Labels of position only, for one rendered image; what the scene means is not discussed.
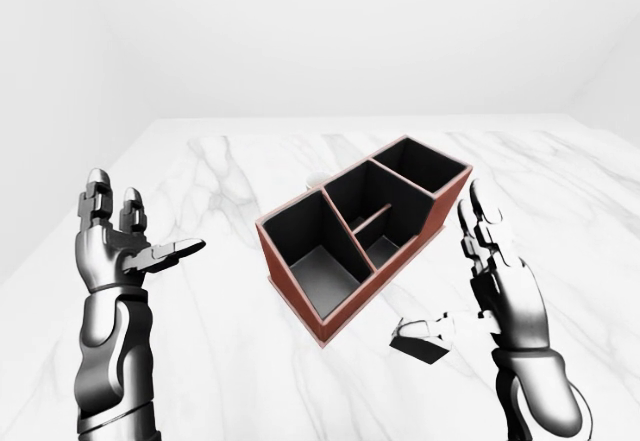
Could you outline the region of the red-brown desk caddy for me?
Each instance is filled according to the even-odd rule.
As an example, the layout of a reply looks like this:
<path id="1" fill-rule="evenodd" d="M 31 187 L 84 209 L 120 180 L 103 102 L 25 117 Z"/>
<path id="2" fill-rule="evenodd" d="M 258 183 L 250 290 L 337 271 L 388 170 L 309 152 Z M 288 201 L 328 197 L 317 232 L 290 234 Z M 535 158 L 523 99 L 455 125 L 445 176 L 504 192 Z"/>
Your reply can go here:
<path id="1" fill-rule="evenodd" d="M 403 136 L 257 220 L 269 280 L 320 346 L 441 232 L 471 172 Z"/>

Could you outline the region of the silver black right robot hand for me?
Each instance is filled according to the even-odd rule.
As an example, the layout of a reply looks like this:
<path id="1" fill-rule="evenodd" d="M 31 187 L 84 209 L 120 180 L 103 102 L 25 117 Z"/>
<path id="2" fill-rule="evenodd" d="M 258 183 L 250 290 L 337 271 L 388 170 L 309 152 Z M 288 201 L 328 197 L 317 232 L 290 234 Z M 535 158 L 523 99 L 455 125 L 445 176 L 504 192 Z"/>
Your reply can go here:
<path id="1" fill-rule="evenodd" d="M 449 311 L 437 320 L 400 321 L 399 338 L 419 339 L 450 348 L 464 333 L 487 333 L 507 350 L 526 351 L 550 346 L 544 301 L 535 276 L 516 253 L 509 222 L 491 186 L 475 179 L 469 196 L 458 202 L 463 232 L 461 247 L 472 261 L 471 287 L 479 306 L 473 311 Z"/>

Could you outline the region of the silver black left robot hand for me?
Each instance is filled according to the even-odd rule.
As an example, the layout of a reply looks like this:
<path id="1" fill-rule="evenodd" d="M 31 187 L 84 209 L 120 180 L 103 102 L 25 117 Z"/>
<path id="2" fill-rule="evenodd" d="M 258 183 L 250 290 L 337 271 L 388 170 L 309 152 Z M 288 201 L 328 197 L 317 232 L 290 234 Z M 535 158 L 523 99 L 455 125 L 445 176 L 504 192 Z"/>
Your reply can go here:
<path id="1" fill-rule="evenodd" d="M 81 225 L 75 242 L 76 264 L 90 292 L 116 285 L 140 286 L 146 274 L 168 269 L 205 246 L 205 241 L 197 238 L 150 244 L 145 236 L 144 204 L 133 187 L 125 191 L 118 228 L 110 222 L 112 214 L 109 176 L 94 168 L 80 193 Z"/>

